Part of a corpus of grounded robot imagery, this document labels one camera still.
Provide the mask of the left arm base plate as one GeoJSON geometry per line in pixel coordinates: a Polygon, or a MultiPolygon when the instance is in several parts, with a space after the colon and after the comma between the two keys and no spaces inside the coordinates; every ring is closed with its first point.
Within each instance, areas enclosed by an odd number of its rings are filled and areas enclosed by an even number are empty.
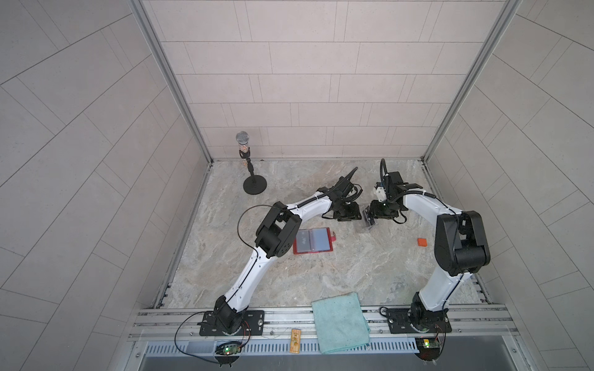
{"type": "Polygon", "coordinates": [[[261,335],[265,312],[246,310],[243,312],[208,311],[200,323],[200,336],[233,336],[250,332],[261,335]]]}

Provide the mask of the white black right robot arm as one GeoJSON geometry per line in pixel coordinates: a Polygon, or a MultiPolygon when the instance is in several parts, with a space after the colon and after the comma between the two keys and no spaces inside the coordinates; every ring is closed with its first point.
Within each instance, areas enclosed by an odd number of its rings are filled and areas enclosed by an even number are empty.
{"type": "Polygon", "coordinates": [[[420,333],[450,332],[446,306],[452,294],[490,263],[482,216],[473,210],[452,207],[416,183],[404,182],[400,173],[387,170],[384,161],[380,164],[380,181],[376,183],[375,193],[377,198],[363,213],[369,228],[377,220],[404,224],[407,221],[404,212],[413,211],[430,222],[436,232],[437,267],[425,287],[415,293],[407,312],[385,311],[391,332],[409,328],[420,333]]]}

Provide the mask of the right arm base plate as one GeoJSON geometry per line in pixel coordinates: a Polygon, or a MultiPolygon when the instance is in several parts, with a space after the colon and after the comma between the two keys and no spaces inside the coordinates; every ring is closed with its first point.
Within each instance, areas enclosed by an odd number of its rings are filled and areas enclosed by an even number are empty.
{"type": "Polygon", "coordinates": [[[381,309],[391,334],[452,332],[447,312],[424,309],[381,309]]]}

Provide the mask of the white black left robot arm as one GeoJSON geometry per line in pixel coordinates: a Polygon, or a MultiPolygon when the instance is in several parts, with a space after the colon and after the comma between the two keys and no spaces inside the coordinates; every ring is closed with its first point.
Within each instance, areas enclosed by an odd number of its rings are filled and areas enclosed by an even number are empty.
{"type": "Polygon", "coordinates": [[[303,222],[332,211],[338,221],[360,220],[356,199],[363,189],[351,179],[357,168],[329,188],[319,188],[311,197],[297,203],[276,202],[270,206],[256,230],[253,252],[237,281],[215,302],[213,310],[204,315],[201,335],[233,335],[241,329],[252,295],[266,271],[278,258],[292,249],[303,222]]]}

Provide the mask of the red card holder wallet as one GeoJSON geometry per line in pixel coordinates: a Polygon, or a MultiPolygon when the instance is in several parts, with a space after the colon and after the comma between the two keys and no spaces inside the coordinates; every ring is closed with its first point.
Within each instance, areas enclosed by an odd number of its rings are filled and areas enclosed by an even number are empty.
{"type": "Polygon", "coordinates": [[[336,234],[330,228],[299,230],[293,244],[293,253],[301,255],[331,252],[336,239],[336,234]]]}

